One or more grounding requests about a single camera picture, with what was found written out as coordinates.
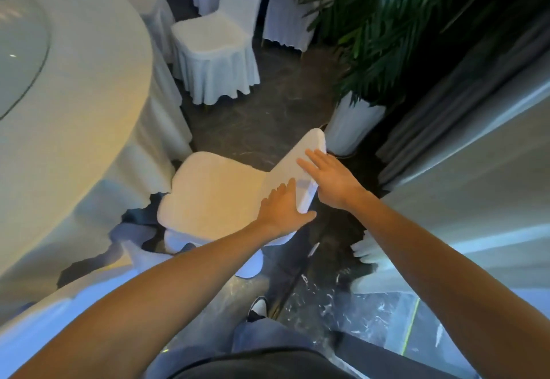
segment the shoe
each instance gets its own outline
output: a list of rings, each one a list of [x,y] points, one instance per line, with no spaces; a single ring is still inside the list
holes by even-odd
[[[265,297],[258,297],[252,303],[246,320],[248,322],[254,322],[267,317],[267,299]]]

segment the white tablecloth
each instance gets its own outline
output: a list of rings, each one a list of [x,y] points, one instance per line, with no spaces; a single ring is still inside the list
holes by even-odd
[[[105,252],[126,209],[168,192],[170,160],[191,153],[179,92],[128,1],[37,1],[48,57],[0,121],[0,323]]]

